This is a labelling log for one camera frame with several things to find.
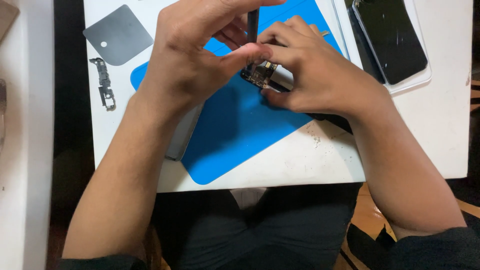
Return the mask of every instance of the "black sleeve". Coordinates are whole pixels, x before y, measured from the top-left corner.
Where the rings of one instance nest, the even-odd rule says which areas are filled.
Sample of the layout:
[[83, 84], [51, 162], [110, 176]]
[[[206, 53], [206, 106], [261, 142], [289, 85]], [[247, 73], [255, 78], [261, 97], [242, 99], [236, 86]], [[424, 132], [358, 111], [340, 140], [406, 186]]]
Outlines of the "black sleeve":
[[139, 258], [111, 255], [94, 259], [61, 259], [57, 270], [147, 270]]
[[480, 269], [480, 239], [470, 228], [408, 236], [390, 250], [391, 269]]

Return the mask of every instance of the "phone display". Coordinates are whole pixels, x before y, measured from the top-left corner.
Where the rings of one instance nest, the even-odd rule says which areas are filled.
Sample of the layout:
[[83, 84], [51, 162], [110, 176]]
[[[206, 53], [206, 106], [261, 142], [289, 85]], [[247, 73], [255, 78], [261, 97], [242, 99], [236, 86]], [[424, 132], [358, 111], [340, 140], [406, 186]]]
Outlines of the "phone display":
[[395, 85], [427, 67], [403, 0], [354, 0], [352, 8], [388, 84]]

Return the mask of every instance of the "hand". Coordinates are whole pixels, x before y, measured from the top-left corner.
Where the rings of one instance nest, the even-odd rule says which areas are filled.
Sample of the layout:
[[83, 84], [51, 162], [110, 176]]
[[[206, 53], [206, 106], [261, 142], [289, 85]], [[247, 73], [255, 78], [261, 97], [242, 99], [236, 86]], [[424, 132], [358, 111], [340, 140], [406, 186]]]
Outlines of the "hand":
[[263, 89], [274, 106], [295, 112], [333, 113], [357, 117], [372, 112], [376, 103], [393, 104], [388, 91], [373, 77], [349, 62], [328, 44], [315, 25], [299, 16], [275, 22], [258, 36], [273, 54], [269, 61], [293, 73], [291, 92]]
[[[246, 43], [245, 14], [285, 0], [180, 0], [158, 15], [155, 44], [141, 104], [154, 115], [182, 116], [204, 102], [245, 65], [271, 57], [262, 44]], [[217, 57], [203, 49], [214, 36], [232, 50]]]

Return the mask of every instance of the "forearm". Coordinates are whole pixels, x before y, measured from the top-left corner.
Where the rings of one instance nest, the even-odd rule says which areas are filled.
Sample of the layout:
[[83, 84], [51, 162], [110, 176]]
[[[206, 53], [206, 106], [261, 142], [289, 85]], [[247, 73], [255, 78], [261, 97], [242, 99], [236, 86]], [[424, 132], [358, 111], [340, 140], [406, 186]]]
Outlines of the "forearm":
[[135, 94], [73, 215], [64, 258], [135, 254], [149, 224], [177, 121]]
[[465, 226], [447, 183], [391, 100], [350, 118], [370, 193], [397, 238]]

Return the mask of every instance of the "leg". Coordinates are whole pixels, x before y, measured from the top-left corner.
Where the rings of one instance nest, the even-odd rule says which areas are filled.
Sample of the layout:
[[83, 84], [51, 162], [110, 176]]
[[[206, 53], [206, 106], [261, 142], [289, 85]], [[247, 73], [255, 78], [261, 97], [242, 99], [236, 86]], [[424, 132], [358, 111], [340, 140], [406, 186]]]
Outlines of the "leg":
[[172, 269], [215, 269], [255, 247], [228, 190], [157, 194], [152, 222]]
[[331, 269], [343, 243], [362, 183], [275, 187], [259, 202], [256, 234], [270, 245]]

